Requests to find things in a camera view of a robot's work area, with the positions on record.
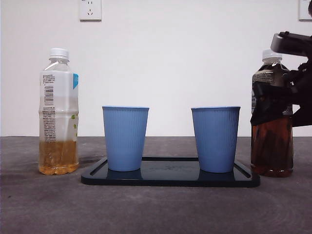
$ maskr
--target black tray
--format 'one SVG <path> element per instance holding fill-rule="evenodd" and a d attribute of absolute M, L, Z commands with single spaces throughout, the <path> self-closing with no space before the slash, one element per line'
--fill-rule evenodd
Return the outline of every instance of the black tray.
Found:
<path fill-rule="evenodd" d="M 81 175 L 89 185 L 256 187 L 260 177 L 235 161 L 229 173 L 209 173 L 199 168 L 197 157 L 143 157 L 141 168 L 132 172 L 108 169 L 107 158 L 101 159 Z"/>

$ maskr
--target white bottle cap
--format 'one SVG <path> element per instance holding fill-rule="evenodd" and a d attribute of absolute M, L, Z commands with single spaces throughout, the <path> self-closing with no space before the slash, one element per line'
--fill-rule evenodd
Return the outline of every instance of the white bottle cap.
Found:
<path fill-rule="evenodd" d="M 276 53 L 273 50 L 264 50 L 262 52 L 262 59 L 267 59 L 267 58 L 283 58 L 282 54 Z"/>
<path fill-rule="evenodd" d="M 50 52 L 51 59 L 66 59 L 69 61 L 68 50 L 62 48 L 51 48 Z"/>

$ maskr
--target dark bottle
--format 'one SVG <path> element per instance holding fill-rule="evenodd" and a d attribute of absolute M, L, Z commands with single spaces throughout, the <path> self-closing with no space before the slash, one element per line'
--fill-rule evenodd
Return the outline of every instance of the dark bottle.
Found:
<path fill-rule="evenodd" d="M 282 55 L 272 50 L 263 51 L 263 66 L 253 75 L 255 81 L 274 86 L 289 85 L 284 76 L 289 70 L 281 64 Z M 252 112 L 255 97 L 252 97 Z M 254 172 L 271 177 L 287 177 L 293 172 L 293 125 L 292 106 L 283 117 L 252 126 L 251 168 Z"/>

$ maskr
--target ribbed cup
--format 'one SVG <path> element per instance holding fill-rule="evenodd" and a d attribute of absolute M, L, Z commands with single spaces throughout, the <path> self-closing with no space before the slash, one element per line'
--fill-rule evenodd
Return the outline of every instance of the ribbed cup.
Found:
<path fill-rule="evenodd" d="M 108 168 L 119 172 L 139 169 L 149 108 L 116 106 L 102 108 Z"/>
<path fill-rule="evenodd" d="M 192 108 L 199 166 L 226 173 L 233 170 L 240 107 Z"/>

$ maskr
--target plastic bottle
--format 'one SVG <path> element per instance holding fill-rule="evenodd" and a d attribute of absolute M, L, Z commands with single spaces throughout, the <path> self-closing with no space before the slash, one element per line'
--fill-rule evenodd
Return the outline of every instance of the plastic bottle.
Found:
<path fill-rule="evenodd" d="M 287 86 L 284 75 L 289 70 L 281 64 L 282 55 L 272 50 L 263 51 L 262 67 L 253 75 L 255 81 L 268 82 L 274 86 Z M 252 112 L 255 97 L 252 97 Z M 293 172 L 293 126 L 292 106 L 283 117 L 252 126 L 251 168 L 254 172 L 271 177 L 287 177 Z"/>
<path fill-rule="evenodd" d="M 50 61 L 40 74 L 39 171 L 61 175 L 78 168 L 78 75 L 67 50 L 52 48 Z"/>

